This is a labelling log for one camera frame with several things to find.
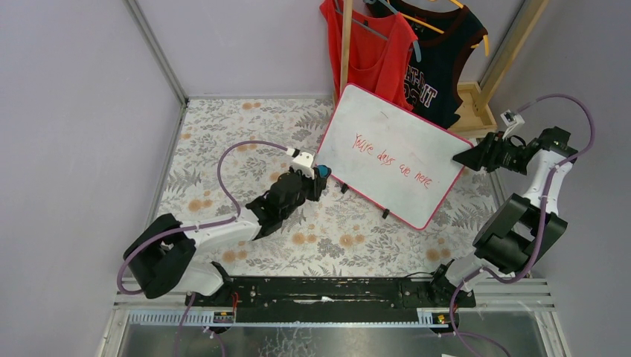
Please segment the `blue heart eraser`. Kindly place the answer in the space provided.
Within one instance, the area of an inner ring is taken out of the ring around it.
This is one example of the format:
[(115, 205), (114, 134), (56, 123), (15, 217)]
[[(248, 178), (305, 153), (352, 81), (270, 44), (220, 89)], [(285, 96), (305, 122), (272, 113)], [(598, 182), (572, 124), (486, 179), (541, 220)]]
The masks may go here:
[(328, 179), (332, 170), (326, 165), (317, 165), (315, 170), (318, 172), (318, 177), (323, 179)]

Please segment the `pink framed whiteboard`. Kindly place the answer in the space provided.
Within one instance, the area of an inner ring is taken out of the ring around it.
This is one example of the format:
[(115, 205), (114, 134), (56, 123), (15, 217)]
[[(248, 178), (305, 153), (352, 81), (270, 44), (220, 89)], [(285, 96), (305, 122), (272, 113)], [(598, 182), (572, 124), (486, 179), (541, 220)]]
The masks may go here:
[(425, 229), (464, 170), (461, 136), (354, 84), (345, 86), (316, 154), (332, 176), (416, 230)]

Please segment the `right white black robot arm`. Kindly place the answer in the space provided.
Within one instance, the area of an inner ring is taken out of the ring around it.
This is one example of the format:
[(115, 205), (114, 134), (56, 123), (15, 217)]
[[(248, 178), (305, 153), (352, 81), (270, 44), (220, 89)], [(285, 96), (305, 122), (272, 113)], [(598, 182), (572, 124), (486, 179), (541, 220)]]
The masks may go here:
[(512, 283), (565, 233), (567, 222), (558, 214), (558, 195), (578, 151), (568, 145), (570, 133), (547, 128), (530, 142), (515, 145), (504, 132), (490, 133), (476, 146), (453, 156), (453, 161), (475, 171), (498, 168), (527, 175), (531, 186), (512, 194), (482, 226), (474, 252), (440, 265), (429, 283), (429, 298), (443, 305), (458, 301), (487, 277)]

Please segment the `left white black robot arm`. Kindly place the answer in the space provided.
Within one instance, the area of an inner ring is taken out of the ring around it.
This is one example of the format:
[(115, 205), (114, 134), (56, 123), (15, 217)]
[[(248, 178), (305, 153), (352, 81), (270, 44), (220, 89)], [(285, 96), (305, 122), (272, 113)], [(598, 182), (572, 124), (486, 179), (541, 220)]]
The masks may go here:
[(310, 177), (291, 169), (238, 216), (223, 216), (215, 222), (186, 226), (173, 214), (163, 214), (125, 250), (119, 272), (130, 270), (139, 285), (137, 293), (148, 299), (174, 289), (210, 296), (231, 278), (218, 263), (209, 268), (195, 266), (194, 257), (227, 243), (253, 241), (278, 231), (297, 208), (319, 200), (330, 174), (325, 165), (315, 166)]

